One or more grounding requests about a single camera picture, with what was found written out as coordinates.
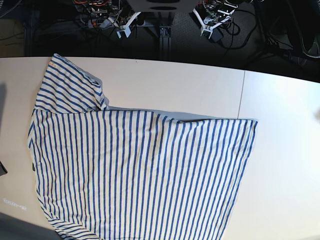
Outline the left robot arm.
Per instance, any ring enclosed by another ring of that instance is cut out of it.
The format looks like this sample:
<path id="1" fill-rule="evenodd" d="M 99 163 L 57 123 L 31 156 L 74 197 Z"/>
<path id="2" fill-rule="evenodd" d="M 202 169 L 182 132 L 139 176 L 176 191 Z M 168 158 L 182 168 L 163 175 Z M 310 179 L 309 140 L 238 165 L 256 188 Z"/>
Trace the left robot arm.
<path id="1" fill-rule="evenodd" d="M 205 25 L 229 23 L 242 0 L 200 0 L 195 8 Z"/>

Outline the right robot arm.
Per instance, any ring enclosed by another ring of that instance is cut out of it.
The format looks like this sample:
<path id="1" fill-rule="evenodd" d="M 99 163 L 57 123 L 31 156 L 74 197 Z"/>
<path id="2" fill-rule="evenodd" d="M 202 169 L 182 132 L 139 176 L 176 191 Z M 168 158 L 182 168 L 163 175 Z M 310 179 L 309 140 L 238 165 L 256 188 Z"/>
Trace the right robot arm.
<path id="1" fill-rule="evenodd" d="M 81 16 L 86 16 L 82 23 L 89 28 L 105 30 L 114 27 L 122 31 L 140 14 L 126 0 L 73 0 L 72 3 Z"/>

